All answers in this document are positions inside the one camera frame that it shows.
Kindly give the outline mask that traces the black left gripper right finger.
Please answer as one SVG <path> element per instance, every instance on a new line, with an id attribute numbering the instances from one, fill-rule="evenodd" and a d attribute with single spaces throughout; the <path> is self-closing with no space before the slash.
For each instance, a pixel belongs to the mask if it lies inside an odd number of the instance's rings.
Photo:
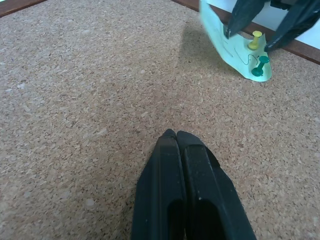
<path id="1" fill-rule="evenodd" d="M 235 186 L 211 150 L 178 131 L 187 198 L 187 240 L 257 240 Z"/>

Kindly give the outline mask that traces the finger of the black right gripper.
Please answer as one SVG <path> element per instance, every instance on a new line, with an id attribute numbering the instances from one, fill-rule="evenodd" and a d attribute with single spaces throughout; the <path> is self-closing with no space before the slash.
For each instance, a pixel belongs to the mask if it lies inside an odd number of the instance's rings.
<path id="1" fill-rule="evenodd" d="M 298 0 L 268 40 L 265 52 L 283 48 L 312 28 L 320 19 L 320 0 Z"/>
<path id="2" fill-rule="evenodd" d="M 263 9 L 266 0 L 237 0 L 225 31 L 229 39 L 247 27 Z"/>

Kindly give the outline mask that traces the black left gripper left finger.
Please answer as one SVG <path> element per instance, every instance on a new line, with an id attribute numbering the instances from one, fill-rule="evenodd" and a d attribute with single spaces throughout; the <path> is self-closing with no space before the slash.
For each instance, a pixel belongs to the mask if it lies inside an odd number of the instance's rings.
<path id="1" fill-rule="evenodd" d="M 176 133 L 155 144 L 136 185 L 130 240 L 184 240 L 186 188 Z"/>

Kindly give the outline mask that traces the light green paper note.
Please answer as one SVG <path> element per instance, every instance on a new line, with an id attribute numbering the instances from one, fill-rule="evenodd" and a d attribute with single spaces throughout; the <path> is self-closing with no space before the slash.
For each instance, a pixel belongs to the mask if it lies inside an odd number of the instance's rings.
<path id="1" fill-rule="evenodd" d="M 226 38 L 226 26 L 211 8 L 208 0 L 199 1 L 199 13 L 203 27 L 211 43 L 224 62 L 237 70 L 246 79 L 255 82 L 265 82 L 271 78 L 272 69 L 270 62 L 264 65 L 262 76 L 254 76 L 251 72 L 253 68 L 259 65 L 260 56 L 268 57 L 268 54 L 265 52 L 267 42 L 264 33 L 259 38 L 258 49 L 252 50 L 248 48 L 248 44 L 253 39 L 247 39 L 238 33 L 229 39 Z"/>

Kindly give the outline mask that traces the yellow pushpin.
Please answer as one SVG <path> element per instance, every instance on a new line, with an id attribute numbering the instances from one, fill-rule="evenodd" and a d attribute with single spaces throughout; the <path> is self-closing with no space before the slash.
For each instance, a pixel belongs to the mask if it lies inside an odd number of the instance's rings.
<path id="1" fill-rule="evenodd" d="M 263 35 L 261 31 L 255 30 L 252 32 L 253 40 L 247 45 L 251 50 L 257 50 L 259 47 L 259 38 Z"/>

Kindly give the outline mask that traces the green pushpin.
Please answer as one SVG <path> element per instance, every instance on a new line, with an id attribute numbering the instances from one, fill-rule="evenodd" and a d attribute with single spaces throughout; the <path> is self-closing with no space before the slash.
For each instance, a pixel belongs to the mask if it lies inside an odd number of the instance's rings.
<path id="1" fill-rule="evenodd" d="M 259 57 L 259 64 L 257 67 L 253 68 L 251 70 L 251 73 L 256 76 L 256 77 L 260 77 L 263 75 L 264 71 L 263 71 L 263 67 L 265 64 L 269 63 L 270 59 L 267 56 L 260 56 Z"/>

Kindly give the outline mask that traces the cork board with wooden frame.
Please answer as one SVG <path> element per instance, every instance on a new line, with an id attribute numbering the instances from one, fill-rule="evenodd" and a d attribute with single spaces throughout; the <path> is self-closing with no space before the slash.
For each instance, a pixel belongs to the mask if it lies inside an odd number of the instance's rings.
<path id="1" fill-rule="evenodd" d="M 320 65 L 259 83 L 171 0 L 48 0 L 0 18 L 0 240 L 128 240 L 167 129 L 198 136 L 259 240 L 320 240 Z"/>

